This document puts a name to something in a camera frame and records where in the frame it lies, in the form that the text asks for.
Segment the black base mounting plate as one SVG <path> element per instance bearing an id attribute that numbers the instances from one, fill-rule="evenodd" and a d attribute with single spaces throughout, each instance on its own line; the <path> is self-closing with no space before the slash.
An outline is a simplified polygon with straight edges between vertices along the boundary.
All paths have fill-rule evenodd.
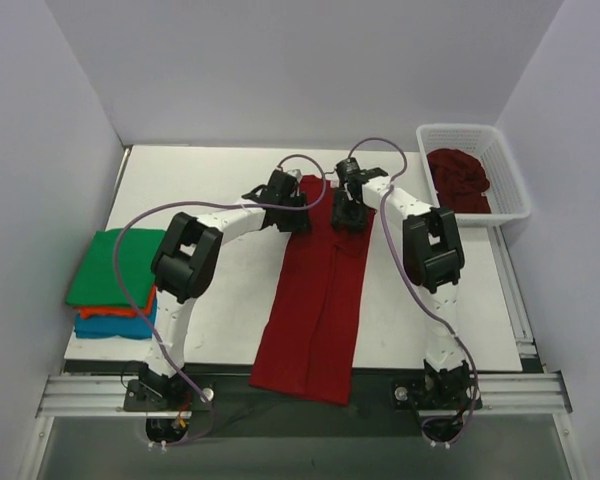
<path id="1" fill-rule="evenodd" d="M 240 365 L 188 364 L 162 378 L 138 364 L 125 389 L 123 409 L 146 416 L 153 441 L 200 437 L 385 437 L 418 436 L 425 419 L 440 418 L 441 438 L 459 432 L 467 412 L 468 373 L 356 369 L 347 405 L 307 400 L 250 385 Z"/>

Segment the orange folded t shirt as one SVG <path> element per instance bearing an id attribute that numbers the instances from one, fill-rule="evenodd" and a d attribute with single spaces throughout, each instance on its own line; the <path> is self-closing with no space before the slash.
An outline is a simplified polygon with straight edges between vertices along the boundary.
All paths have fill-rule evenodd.
<path id="1" fill-rule="evenodd" d="M 156 300 L 156 287 L 152 286 L 149 290 L 146 304 L 140 311 L 149 316 L 152 312 Z M 78 316 L 81 319 L 89 319 L 96 316 L 112 316 L 120 318 L 133 318 L 137 312 L 130 306 L 81 306 L 77 308 Z"/>

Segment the red t shirt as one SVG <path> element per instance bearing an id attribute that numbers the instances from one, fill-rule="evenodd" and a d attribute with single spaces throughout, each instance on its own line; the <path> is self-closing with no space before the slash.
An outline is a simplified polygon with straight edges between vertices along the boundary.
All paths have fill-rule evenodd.
<path id="1" fill-rule="evenodd" d="M 302 192 L 318 204 L 311 230 L 288 240 L 268 323 L 249 383 L 305 400 L 345 406 L 351 393 L 371 231 L 336 231 L 333 189 L 306 176 Z"/>

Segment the aluminium extrusion rail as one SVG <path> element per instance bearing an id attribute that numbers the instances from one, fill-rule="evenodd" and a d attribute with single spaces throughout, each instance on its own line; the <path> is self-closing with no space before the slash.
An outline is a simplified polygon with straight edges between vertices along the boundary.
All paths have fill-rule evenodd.
<path id="1" fill-rule="evenodd" d="M 165 417 L 174 410 L 124 408 L 129 398 L 114 376 L 52 376 L 47 380 L 37 415 L 40 417 Z M 481 377 L 477 415 L 550 415 L 572 411 L 559 373 L 486 374 Z"/>

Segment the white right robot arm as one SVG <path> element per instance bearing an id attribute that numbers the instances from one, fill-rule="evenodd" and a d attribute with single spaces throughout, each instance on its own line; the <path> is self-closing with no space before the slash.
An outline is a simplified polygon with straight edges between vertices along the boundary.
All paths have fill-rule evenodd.
<path id="1" fill-rule="evenodd" d="M 470 355 L 459 339 L 458 286 L 465 255 L 455 214 L 394 185 L 383 169 L 363 169 L 350 157 L 336 164 L 332 227 L 358 232 L 363 216 L 379 215 L 399 274 L 425 321 L 424 378 L 409 388 L 423 408 L 460 406 L 473 386 Z"/>

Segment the dark red crumpled shirt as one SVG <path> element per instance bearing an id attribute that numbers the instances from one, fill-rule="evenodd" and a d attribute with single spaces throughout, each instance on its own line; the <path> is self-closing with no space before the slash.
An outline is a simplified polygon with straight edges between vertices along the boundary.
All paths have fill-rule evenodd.
<path id="1" fill-rule="evenodd" d="M 460 214 L 490 214 L 486 197 L 490 181 L 475 157 L 441 148 L 427 155 L 439 203 Z"/>

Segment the green folded t shirt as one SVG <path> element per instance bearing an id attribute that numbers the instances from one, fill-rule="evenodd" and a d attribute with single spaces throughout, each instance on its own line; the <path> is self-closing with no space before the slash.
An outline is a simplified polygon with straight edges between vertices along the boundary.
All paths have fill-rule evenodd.
<path id="1" fill-rule="evenodd" d="M 121 229 L 97 231 L 69 287 L 65 302 L 71 307 L 130 306 L 114 269 L 114 247 Z M 151 263 L 165 232 L 132 228 L 118 249 L 118 270 L 129 295 L 143 308 L 154 275 Z"/>

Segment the blue folded t shirt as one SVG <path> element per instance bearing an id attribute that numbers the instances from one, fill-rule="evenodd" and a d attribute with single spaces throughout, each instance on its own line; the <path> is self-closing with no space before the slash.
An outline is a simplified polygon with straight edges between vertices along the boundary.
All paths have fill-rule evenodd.
<path id="1" fill-rule="evenodd" d="M 121 337 L 131 340 L 151 339 L 153 334 L 144 320 L 138 316 L 92 316 L 83 319 L 75 316 L 74 333 L 79 339 L 106 339 Z"/>

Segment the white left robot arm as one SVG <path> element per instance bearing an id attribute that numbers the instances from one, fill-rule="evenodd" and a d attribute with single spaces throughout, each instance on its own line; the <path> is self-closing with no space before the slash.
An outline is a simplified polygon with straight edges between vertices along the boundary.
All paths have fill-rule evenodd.
<path id="1" fill-rule="evenodd" d="M 139 371 L 140 389 L 157 410 L 175 409 L 189 389 L 176 370 L 184 367 L 192 310 L 211 285 L 221 247 L 271 226 L 283 233 L 310 230 L 301 178 L 298 170 L 276 170 L 266 184 L 228 209 L 199 217 L 181 212 L 172 218 L 151 264 L 157 293 L 156 333 Z"/>

